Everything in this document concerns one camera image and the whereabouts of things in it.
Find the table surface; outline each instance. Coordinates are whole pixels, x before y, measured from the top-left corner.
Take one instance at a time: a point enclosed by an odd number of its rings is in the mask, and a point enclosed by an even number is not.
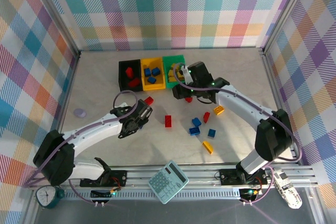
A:
[[[112,109],[112,102],[119,93],[118,62],[169,55],[184,55],[190,65],[203,61],[215,78],[223,77],[237,90],[256,102],[276,109],[259,52],[255,48],[241,49],[185,49],[155,51],[102,51],[83,52],[69,100],[62,131],[70,131],[93,122]],[[78,158],[93,160],[100,157],[110,166],[162,165],[169,160],[178,164],[202,164],[239,162],[254,149],[255,131],[229,109],[216,116],[215,104],[202,104],[195,98],[192,103],[177,100],[170,89],[137,93],[140,99],[151,96],[153,113],[149,122],[137,133],[124,139],[108,137],[83,151]],[[134,103],[134,97],[126,94],[117,104]],[[74,116],[76,108],[84,109],[86,117]],[[207,124],[200,126],[201,134],[190,136],[191,120],[203,121],[206,111],[211,113]],[[172,116],[172,128],[164,127],[164,116]],[[208,138],[208,130],[216,130],[214,139]],[[209,141],[214,152],[210,155],[202,146]],[[291,158],[290,150],[283,157]]]

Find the blue block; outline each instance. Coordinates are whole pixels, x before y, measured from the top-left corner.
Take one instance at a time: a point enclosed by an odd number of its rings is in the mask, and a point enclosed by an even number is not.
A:
[[[215,137],[215,134],[216,134],[216,131],[213,130],[213,129],[210,129],[210,130],[209,130],[209,133],[208,133],[208,136],[209,136],[209,137]]]
[[[190,136],[199,135],[200,129],[198,127],[190,128],[189,133],[190,133]]]
[[[152,70],[152,75],[153,76],[158,76],[161,73],[161,71],[159,70],[159,68],[154,68]]]
[[[198,118],[194,118],[191,121],[193,122],[195,127],[199,127],[202,124]]]
[[[151,76],[151,70],[149,68],[145,68],[144,72],[145,72],[145,77]]]
[[[154,84],[156,82],[156,79],[154,77],[149,77],[148,78],[148,82],[151,83],[151,84]]]

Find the alarm clock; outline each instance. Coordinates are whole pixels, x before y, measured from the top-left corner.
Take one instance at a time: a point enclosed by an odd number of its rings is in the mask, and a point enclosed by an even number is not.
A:
[[[43,186],[36,191],[36,200],[43,208],[53,208],[64,197],[64,190],[57,186]]]

